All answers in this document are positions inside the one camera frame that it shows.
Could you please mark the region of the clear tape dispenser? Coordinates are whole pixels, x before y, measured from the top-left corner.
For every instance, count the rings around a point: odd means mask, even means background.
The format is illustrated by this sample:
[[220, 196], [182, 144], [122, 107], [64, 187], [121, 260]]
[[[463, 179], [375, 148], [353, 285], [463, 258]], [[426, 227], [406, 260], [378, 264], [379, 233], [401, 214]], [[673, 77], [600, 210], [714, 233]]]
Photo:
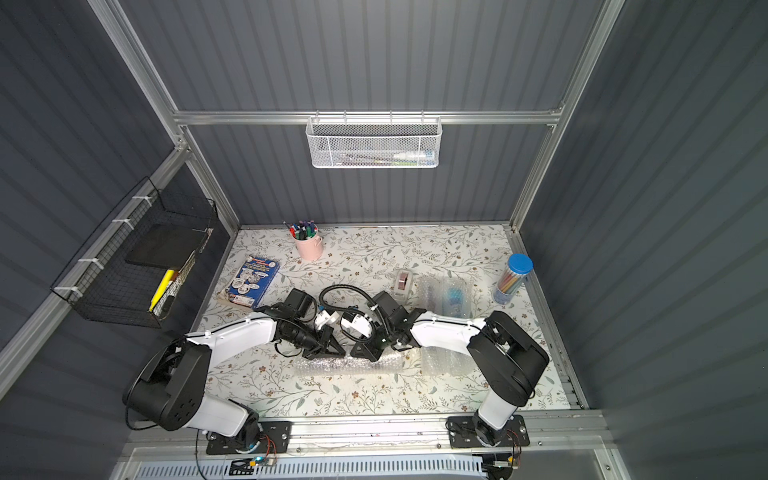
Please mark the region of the clear tape dispenser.
[[395, 276], [393, 293], [397, 297], [407, 298], [414, 284], [414, 274], [407, 269], [398, 270]]

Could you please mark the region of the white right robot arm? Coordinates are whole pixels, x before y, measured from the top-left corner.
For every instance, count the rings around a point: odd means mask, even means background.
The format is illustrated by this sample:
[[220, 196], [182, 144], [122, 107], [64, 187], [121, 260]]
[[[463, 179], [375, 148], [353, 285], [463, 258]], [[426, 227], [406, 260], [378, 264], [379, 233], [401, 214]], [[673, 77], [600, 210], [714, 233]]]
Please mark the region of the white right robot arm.
[[462, 319], [416, 308], [407, 311], [386, 292], [368, 301], [378, 320], [356, 340], [351, 355], [376, 362], [385, 348], [405, 351], [439, 348], [471, 358], [488, 384], [488, 394], [471, 417], [470, 439], [495, 447], [515, 436], [507, 428], [516, 411], [535, 396], [550, 358], [512, 318], [498, 310], [484, 318]]

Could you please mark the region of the purple bottle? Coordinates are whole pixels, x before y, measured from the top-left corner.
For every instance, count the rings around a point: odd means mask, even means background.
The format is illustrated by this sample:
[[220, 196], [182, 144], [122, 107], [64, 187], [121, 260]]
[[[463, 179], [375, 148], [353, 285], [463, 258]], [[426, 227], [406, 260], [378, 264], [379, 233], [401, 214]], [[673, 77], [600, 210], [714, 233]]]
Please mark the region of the purple bottle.
[[401, 368], [403, 363], [397, 359], [370, 362], [362, 358], [325, 358], [315, 359], [308, 366], [317, 371], [338, 372], [339, 374], [367, 374], [369, 372], [392, 372]]

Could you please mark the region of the blue glass bottle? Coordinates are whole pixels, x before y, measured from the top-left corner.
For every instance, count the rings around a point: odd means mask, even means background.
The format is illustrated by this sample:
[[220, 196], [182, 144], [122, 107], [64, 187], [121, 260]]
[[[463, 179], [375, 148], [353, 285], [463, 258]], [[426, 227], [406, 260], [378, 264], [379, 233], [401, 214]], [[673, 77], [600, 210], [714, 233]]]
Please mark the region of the blue glass bottle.
[[468, 318], [468, 302], [462, 288], [450, 287], [445, 294], [444, 312], [447, 316]]

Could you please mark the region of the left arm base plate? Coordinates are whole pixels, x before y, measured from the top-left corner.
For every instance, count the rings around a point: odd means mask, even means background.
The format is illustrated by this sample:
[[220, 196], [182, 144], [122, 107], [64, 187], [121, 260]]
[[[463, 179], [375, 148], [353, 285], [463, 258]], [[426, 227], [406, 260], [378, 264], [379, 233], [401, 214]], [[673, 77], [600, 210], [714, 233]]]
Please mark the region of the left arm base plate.
[[206, 436], [207, 455], [282, 454], [288, 450], [293, 423], [289, 421], [260, 421], [247, 423], [234, 437], [218, 433]]

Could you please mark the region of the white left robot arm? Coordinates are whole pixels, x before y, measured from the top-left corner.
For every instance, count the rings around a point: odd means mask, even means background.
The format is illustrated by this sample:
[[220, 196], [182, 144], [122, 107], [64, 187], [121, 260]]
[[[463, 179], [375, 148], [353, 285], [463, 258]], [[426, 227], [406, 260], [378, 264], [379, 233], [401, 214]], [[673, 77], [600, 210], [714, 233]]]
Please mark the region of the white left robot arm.
[[235, 356], [269, 344], [288, 343], [307, 360], [344, 357], [346, 351], [333, 327], [317, 327], [310, 313], [320, 313], [317, 302], [294, 289], [282, 302], [171, 341], [148, 360], [127, 388], [126, 411], [166, 431], [190, 428], [232, 439], [241, 449], [254, 447], [262, 437], [259, 414], [235, 400], [209, 394], [209, 374]]

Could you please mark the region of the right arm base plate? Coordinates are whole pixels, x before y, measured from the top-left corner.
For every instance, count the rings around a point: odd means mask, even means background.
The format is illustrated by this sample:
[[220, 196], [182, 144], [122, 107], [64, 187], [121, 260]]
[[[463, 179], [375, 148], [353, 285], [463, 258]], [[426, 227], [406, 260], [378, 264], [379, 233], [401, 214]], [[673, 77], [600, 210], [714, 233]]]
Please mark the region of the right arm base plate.
[[530, 438], [522, 416], [514, 415], [501, 429], [493, 429], [478, 415], [450, 416], [445, 421], [454, 449], [527, 447]]

